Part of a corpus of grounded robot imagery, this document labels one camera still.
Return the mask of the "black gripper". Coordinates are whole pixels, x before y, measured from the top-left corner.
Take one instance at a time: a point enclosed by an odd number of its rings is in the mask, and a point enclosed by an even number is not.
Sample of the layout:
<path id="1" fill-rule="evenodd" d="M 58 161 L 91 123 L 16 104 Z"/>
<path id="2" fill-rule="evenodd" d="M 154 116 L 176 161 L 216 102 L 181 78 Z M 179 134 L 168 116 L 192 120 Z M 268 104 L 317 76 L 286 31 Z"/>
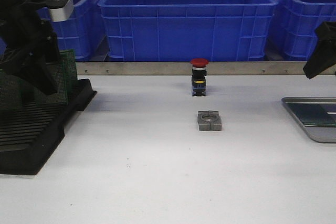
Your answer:
<path id="1" fill-rule="evenodd" d="M 318 41 L 303 67 L 308 79 L 316 77 L 335 65 L 335 22 L 322 22 L 314 32 Z"/>
<path id="2" fill-rule="evenodd" d="M 57 92 L 48 62 L 60 58 L 56 34 L 37 10 L 48 0 L 1 0 L 1 37 L 6 49 L 1 69 L 20 77 L 45 95 Z"/>

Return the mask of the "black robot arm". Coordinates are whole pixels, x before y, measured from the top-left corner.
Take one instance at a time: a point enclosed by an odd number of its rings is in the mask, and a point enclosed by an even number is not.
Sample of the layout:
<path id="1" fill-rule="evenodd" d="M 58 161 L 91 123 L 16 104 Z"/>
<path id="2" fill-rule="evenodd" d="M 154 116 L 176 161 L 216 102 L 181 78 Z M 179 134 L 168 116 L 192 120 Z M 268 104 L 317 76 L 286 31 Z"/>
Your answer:
<path id="1" fill-rule="evenodd" d="M 1 0 L 1 38 L 6 44 L 1 69 L 46 95 L 57 93 L 57 82 L 47 64 L 60 61 L 57 35 L 37 10 L 51 0 Z"/>

